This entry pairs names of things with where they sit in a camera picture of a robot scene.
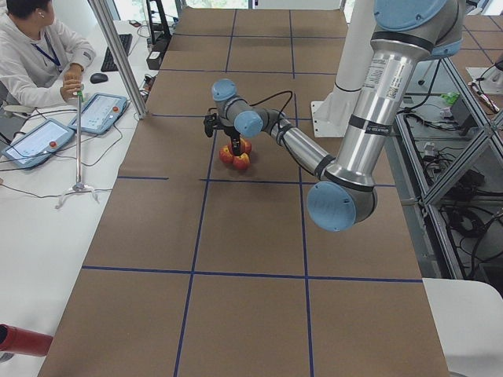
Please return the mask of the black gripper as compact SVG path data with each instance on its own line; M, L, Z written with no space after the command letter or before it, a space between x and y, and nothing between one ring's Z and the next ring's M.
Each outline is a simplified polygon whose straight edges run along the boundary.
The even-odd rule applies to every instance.
M240 133L233 127L225 128L225 135L231 140L231 149L234 156L241 155Z

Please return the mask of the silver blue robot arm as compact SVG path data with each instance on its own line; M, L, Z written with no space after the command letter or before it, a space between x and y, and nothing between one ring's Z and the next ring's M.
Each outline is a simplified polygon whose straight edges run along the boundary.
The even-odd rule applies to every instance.
M216 111L206 115L211 137L223 130L234 147L241 137L269 134L309 174L319 179L307 196L314 223L339 232L367 219L377 195L373 170L417 64L454 55L461 46L464 1L377 1L373 56L337 156L293 126L278 110L252 107L235 83L220 79L211 88Z

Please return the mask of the person's left hand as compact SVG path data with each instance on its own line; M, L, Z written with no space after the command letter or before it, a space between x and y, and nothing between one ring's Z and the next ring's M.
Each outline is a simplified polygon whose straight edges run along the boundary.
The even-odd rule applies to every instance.
M64 79L60 88L60 94L64 102L70 101L78 96L83 88L83 83L80 79L70 78Z

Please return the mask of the person's right hand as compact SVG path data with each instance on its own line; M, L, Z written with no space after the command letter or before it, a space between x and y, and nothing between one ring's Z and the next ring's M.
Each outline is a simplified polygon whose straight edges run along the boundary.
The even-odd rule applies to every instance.
M84 67L77 63L70 63L68 70L64 73L64 81L77 80L81 81L83 77Z

